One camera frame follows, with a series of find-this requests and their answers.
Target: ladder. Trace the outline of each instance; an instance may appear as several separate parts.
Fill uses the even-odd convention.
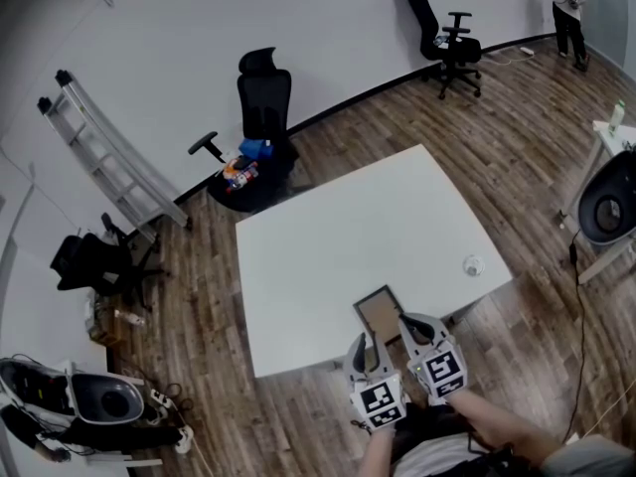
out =
[[[54,102],[47,97],[41,97],[38,109],[121,214],[153,243],[157,240],[157,234],[148,223],[159,216],[169,216],[177,225],[189,230],[192,220],[144,176],[139,165],[135,164],[134,154],[131,153],[129,145],[100,117],[99,111],[77,80],[67,71],[58,71],[56,81],[60,84],[62,93]],[[65,101],[79,112],[81,124],[78,128],[73,128],[60,112]],[[86,140],[82,139],[86,129],[92,131],[91,136],[103,147],[105,153],[96,153],[94,147],[91,148]],[[115,175],[121,171],[128,177],[127,184],[123,186],[122,180],[117,179]],[[154,203],[156,208],[150,210],[143,207],[138,200],[140,193]]]

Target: white table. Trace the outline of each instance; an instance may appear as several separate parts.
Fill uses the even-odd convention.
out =
[[[573,235],[578,231],[578,222],[572,217],[570,212],[587,186],[587,182],[591,178],[603,150],[607,150],[609,156],[614,157],[624,150],[623,142],[627,141],[632,145],[636,144],[636,128],[621,125],[618,129],[616,129],[616,133],[612,136],[607,130],[607,127],[607,122],[594,120],[592,128],[596,139],[594,140],[592,149],[587,156],[587,160],[585,161],[585,165],[583,166],[576,186],[567,195],[560,210],[560,214],[564,218],[565,224]],[[620,254],[629,247],[631,243],[632,237],[625,236],[617,243],[608,247],[597,261],[578,276],[578,282],[583,284],[589,281],[614,259],[620,256]]]
[[[421,145],[241,221],[237,239],[257,377],[342,357],[364,331],[354,302],[385,284],[404,311],[442,318],[512,278]]]

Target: blue object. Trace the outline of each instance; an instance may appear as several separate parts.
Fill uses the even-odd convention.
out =
[[[244,139],[238,148],[240,153],[249,159],[259,161],[260,159],[270,159],[274,152],[273,145],[266,144],[264,139]]]

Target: white bottle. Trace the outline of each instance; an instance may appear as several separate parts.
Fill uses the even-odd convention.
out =
[[[618,129],[618,126],[623,122],[623,117],[625,116],[625,103],[622,100],[618,101],[618,104],[614,106],[614,114],[612,118],[609,120],[609,133],[613,136]]]
[[[127,321],[130,325],[137,325],[143,327],[146,324],[146,320],[137,316],[134,313],[129,313],[127,311],[119,311],[119,309],[115,309],[115,318],[121,318],[122,320]]]

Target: black office chair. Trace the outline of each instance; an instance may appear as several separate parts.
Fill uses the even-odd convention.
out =
[[[457,68],[457,64],[465,66],[467,63],[475,64],[481,60],[481,45],[479,41],[467,37],[459,37],[459,34],[470,34],[470,29],[460,28],[459,25],[463,16],[472,16],[472,14],[468,12],[449,12],[449,16],[455,17],[455,23],[452,27],[442,27],[442,31],[450,35],[447,38],[438,38],[439,23],[437,23],[428,0],[408,0],[408,3],[421,27],[419,50],[427,59],[442,60],[446,65],[445,73],[441,77],[443,86],[439,93],[439,98],[446,98],[446,89],[454,80],[461,80],[471,85],[475,88],[475,97],[480,97],[481,87],[466,77],[466,75],[475,75],[478,80],[481,77],[479,71],[476,69]],[[447,49],[439,47],[444,43],[448,45]],[[422,79],[428,80],[428,76],[423,76]]]
[[[208,184],[208,193],[229,209],[238,212],[257,212],[272,205],[285,192],[286,181],[298,158],[287,136],[287,108],[291,96],[291,75],[277,69],[272,59],[275,48],[247,53],[240,59],[238,95],[242,107],[242,128],[246,139],[271,141],[273,154],[258,160],[258,176],[239,190],[228,192],[228,181],[219,174]],[[188,153],[206,148],[224,162],[221,151],[212,143],[211,132]]]
[[[597,245],[610,245],[636,230],[634,152],[621,152],[589,181],[578,202],[578,224]]]
[[[133,304],[134,290],[141,306],[152,311],[145,303],[142,281],[150,275],[164,273],[160,268],[144,270],[153,247],[150,246],[134,265],[128,246],[130,238],[110,221],[108,215],[104,214],[102,220],[106,229],[117,236],[118,245],[106,243],[93,234],[83,238],[66,237],[51,263],[51,268],[62,278],[58,289],[90,287],[104,297],[121,294],[126,305]],[[114,281],[105,277],[109,273],[113,274]]]

